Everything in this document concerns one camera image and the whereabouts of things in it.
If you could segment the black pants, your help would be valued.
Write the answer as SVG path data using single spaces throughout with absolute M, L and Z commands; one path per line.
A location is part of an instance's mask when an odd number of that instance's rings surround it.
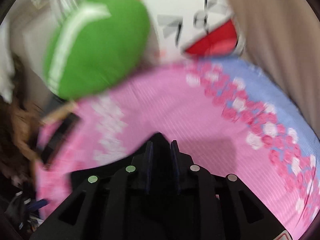
M 154 181 L 169 185 L 172 180 L 176 178 L 171 158 L 171 142 L 167 141 L 166 137 L 162 133 L 153 134 L 147 139 L 147 141 L 150 141 L 153 144 L 151 178 Z M 87 169 L 83 168 L 81 170 L 71 172 L 69 174 L 69 178 L 71 181 L 72 190 L 74 191 L 84 182 L 85 179 L 90 176 L 97 176 L 100 179 L 108 178 L 113 176 L 122 168 L 126 168 L 131 164 L 135 165 L 135 163 L 138 162 L 144 155 L 146 146 L 147 143 L 145 142 L 132 154 L 123 159 L 119 159 L 118 161 L 113 161 L 107 165 L 100 165 L 98 167 Z

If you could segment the black smartphone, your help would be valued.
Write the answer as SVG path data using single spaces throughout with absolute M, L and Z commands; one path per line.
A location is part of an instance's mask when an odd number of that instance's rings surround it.
M 80 117 L 74 113 L 70 113 L 61 122 L 58 128 L 55 130 L 43 150 L 40 152 L 40 158 L 46 169 L 50 169 L 50 166 L 58 154 L 61 146 L 72 132 L 76 124 L 79 122 Z

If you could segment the gold slim phone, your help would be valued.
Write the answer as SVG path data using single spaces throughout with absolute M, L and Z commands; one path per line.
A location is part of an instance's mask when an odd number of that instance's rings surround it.
M 50 125 L 57 121 L 61 121 L 67 117 L 68 114 L 73 113 L 77 107 L 77 103 L 74 101 L 64 103 L 57 109 L 51 111 L 44 118 L 41 119 L 41 125 Z

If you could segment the pink floral bed sheet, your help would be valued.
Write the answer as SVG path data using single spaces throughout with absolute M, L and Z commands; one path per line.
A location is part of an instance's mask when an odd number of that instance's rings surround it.
M 139 72 L 79 100 L 80 122 L 53 165 L 36 165 L 47 218 L 70 194 L 69 173 L 109 164 L 154 133 L 213 174 L 236 174 L 299 239 L 319 212 L 319 139 L 291 100 L 237 58 L 187 61 Z

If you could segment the brown clothes pile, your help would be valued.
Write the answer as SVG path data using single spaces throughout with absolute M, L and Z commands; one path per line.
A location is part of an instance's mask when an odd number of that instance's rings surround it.
M 27 100 L 25 67 L 14 55 L 12 103 L 1 99 L 1 173 L 15 185 L 33 181 L 39 107 Z

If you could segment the green plush pillow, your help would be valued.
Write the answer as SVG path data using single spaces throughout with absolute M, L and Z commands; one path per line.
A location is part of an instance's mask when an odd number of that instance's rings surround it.
M 81 0 L 50 38 L 46 86 L 64 100 L 115 86 L 139 64 L 149 32 L 141 0 Z

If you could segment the white cartoon face pillow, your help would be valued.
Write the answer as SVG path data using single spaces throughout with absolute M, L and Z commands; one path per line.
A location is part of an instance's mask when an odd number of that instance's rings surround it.
M 240 55 L 244 35 L 228 0 L 142 0 L 151 29 L 145 57 L 153 63 Z

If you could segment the beige padded headboard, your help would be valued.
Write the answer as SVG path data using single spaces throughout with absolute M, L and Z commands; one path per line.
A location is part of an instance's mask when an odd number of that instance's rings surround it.
M 271 75 L 319 134 L 319 0 L 229 0 L 245 55 Z

